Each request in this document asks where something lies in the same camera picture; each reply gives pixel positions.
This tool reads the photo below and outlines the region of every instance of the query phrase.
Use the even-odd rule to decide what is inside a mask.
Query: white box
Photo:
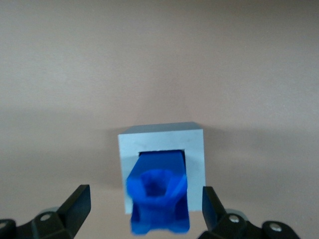
[[[203,129],[194,122],[133,126],[119,134],[119,150],[124,188],[125,213],[132,212],[133,202],[126,191],[126,179],[140,152],[183,150],[187,175],[189,211],[201,211],[202,188],[205,186]]]

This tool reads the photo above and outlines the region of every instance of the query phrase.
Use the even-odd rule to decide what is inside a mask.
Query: blue plastic part
[[[141,153],[126,183],[133,200],[131,228],[134,234],[144,235],[155,229],[188,232],[183,151]]]

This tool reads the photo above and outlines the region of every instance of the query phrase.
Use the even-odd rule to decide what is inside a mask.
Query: white wall
[[[20,225],[89,183],[77,239],[132,238],[117,134],[179,121],[204,127],[226,207],[316,238],[319,2],[0,2],[0,218]],[[176,237],[203,230],[192,213]]]

